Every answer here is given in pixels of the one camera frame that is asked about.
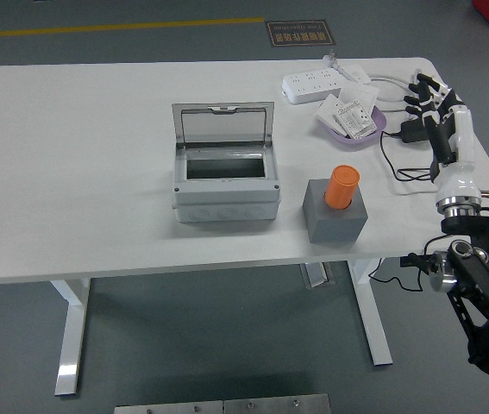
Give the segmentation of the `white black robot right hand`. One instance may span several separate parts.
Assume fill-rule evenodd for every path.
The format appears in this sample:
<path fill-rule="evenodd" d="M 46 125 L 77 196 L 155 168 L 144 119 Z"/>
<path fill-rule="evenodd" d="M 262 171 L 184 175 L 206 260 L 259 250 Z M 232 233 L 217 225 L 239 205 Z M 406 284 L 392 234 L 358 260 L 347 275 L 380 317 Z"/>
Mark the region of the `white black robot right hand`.
<path fill-rule="evenodd" d="M 470 109 L 453 88 L 423 73 L 409 89 L 413 95 L 404 97 L 406 111 L 420 120 L 433 151 L 430 180 L 437 188 L 438 212 L 465 209 L 473 214 L 480 209 L 481 192 L 473 177 L 476 155 Z"/>

